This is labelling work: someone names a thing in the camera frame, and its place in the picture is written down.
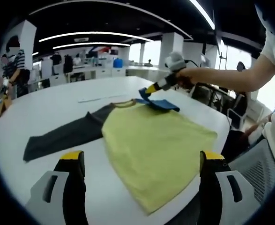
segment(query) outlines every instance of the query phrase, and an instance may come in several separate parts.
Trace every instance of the ceiling light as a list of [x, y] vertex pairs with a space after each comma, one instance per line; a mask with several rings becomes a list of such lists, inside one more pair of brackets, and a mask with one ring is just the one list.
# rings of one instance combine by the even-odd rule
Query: ceiling light
[[109, 34], [109, 35], [124, 36], [124, 37], [136, 38], [136, 39], [140, 39], [140, 40], [144, 40], [144, 41], [153, 42], [153, 40], [151, 40], [151, 39], [147, 39], [147, 38], [139, 37], [139, 36], [135, 36], [135, 35], [121, 34], [121, 33], [114, 33], [114, 32], [102, 32], [102, 31], [75, 32], [75, 33], [59, 34], [59, 35], [55, 35], [55, 36], [52, 36], [52, 37], [47, 37], [47, 38], [44, 38], [44, 39], [40, 39], [39, 42], [43, 42], [43, 41], [50, 40], [50, 39], [53, 39], [53, 38], [59, 38], [59, 37], [65, 37], [65, 36], [71, 36], [71, 35], [81, 35], [81, 34]]
[[205, 20], [209, 23], [210, 27], [214, 30], [216, 26], [214, 25], [209, 15], [206, 13], [206, 11], [203, 9], [203, 7], [196, 0], [189, 0], [189, 1], [197, 8], [197, 10], [202, 14]]
[[85, 42], [85, 43], [77, 43], [77, 44], [69, 44], [69, 45], [60, 45], [60, 46], [53, 47], [53, 49], [64, 48], [64, 47], [71, 47], [71, 46], [77, 46], [77, 45], [120, 45], [120, 46], [130, 46], [128, 44], [123, 44], [123, 43]]

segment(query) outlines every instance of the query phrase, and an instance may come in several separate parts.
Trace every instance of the office room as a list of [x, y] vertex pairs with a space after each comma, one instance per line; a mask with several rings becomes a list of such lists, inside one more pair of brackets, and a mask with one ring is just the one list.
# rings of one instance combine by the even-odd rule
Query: office room
[[275, 0], [160, 4], [0, 6], [0, 210], [12, 220], [275, 213]]

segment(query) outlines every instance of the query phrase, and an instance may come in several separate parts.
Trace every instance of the white table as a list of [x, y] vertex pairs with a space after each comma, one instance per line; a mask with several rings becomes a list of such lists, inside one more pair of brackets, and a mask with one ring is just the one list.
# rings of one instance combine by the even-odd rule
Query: white table
[[[48, 170], [53, 170], [64, 150], [25, 163], [22, 158], [30, 136], [43, 135], [110, 102], [139, 98], [138, 89], [152, 82], [138, 77], [118, 77], [68, 83], [30, 93], [13, 101], [0, 118], [0, 172], [15, 198], [24, 205], [30, 188]], [[121, 97], [103, 98], [126, 94]], [[103, 98], [78, 103], [78, 99]], [[180, 113], [218, 134], [213, 150], [220, 152], [229, 132], [227, 118], [174, 90], [152, 94], [180, 107]], [[199, 176], [178, 196], [149, 216], [132, 198], [115, 173], [105, 153], [104, 140], [77, 146], [85, 155], [85, 210], [90, 225], [164, 225], [176, 216], [199, 190]]]

